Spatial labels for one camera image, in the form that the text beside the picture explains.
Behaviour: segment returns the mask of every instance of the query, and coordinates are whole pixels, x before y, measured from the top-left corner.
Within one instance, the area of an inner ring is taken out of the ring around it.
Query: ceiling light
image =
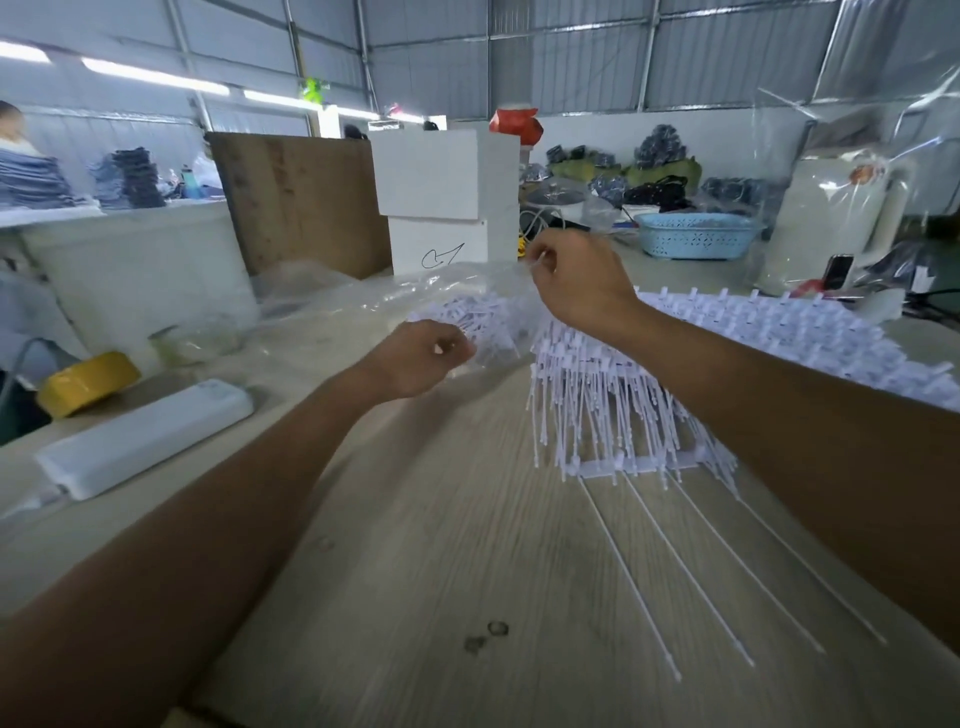
[[[50,59],[39,48],[32,45],[20,45],[0,40],[0,58],[17,59],[18,61],[33,61],[34,63],[49,63]]]
[[[390,114],[390,118],[396,119],[397,121],[408,121],[411,124],[422,124],[422,116],[414,116],[412,113],[403,113],[403,111],[398,111],[397,113]]]
[[[324,107],[320,104],[314,104],[294,96],[277,96],[274,93],[260,93],[260,91],[247,89],[244,89],[243,95],[251,101],[259,101],[261,104],[276,104],[279,107],[293,107],[294,109],[307,109],[308,111],[324,110]]]
[[[81,58],[84,65],[95,73],[103,73],[108,76],[119,76],[123,79],[134,79],[136,81],[145,81],[148,84],[171,85],[176,88],[190,88],[194,91],[203,91],[204,93],[215,93],[218,96],[229,96],[230,89],[223,84],[214,84],[210,81],[198,81],[197,79],[188,79],[184,76],[174,76],[170,73],[161,73],[160,71],[148,71],[146,68],[137,68],[132,65],[123,65],[110,61],[97,61],[96,59]]]
[[[343,107],[337,107],[337,113],[341,116],[350,116],[354,119],[367,119],[368,121],[376,121],[380,118],[380,114],[373,111],[363,111],[360,109],[344,109]]]

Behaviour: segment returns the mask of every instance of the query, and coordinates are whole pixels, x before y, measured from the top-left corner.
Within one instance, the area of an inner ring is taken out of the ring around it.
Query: wooden table
[[[625,258],[645,288],[739,287],[729,264]],[[960,363],[960,336],[944,328],[900,321],[889,330],[915,358]],[[375,327],[361,332],[353,347],[362,351],[375,335]],[[241,447],[355,354],[331,347],[305,374],[306,351],[222,363],[220,374],[231,378],[232,366],[232,378],[262,394],[253,418],[0,545],[0,614]],[[252,374],[252,361],[270,366]],[[322,478],[323,502],[297,552],[188,703],[255,728],[960,724],[960,661],[746,471],[738,476],[744,503],[701,471],[684,472],[689,500],[655,476],[636,478],[676,555],[623,480],[589,481],[678,682],[590,497],[555,469],[534,469],[528,387],[526,367],[464,377],[365,418]],[[62,434],[41,431],[0,449],[5,479],[14,473],[29,484],[29,453]],[[509,634],[491,636],[492,621]]]

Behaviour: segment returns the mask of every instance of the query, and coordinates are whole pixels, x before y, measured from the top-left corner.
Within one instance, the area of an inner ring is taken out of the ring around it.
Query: stack of jeans
[[[89,166],[96,182],[95,196],[103,209],[163,207],[156,188],[156,165],[143,147],[120,150]]]
[[[76,203],[56,159],[0,149],[0,207],[54,209]]]

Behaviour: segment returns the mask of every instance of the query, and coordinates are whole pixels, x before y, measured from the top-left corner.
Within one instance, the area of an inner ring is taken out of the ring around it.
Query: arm
[[[960,415],[660,313],[602,239],[547,231],[528,255],[557,318],[645,367],[841,559],[960,650]]]
[[[400,325],[70,571],[0,633],[0,725],[158,725],[282,564],[357,420],[472,355],[456,327]]]

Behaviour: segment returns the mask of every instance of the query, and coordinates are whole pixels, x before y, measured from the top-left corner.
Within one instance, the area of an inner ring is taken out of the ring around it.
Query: person's left arm
[[[456,327],[400,325],[67,573],[0,631],[0,725],[158,725],[283,563],[353,425],[473,351]]]

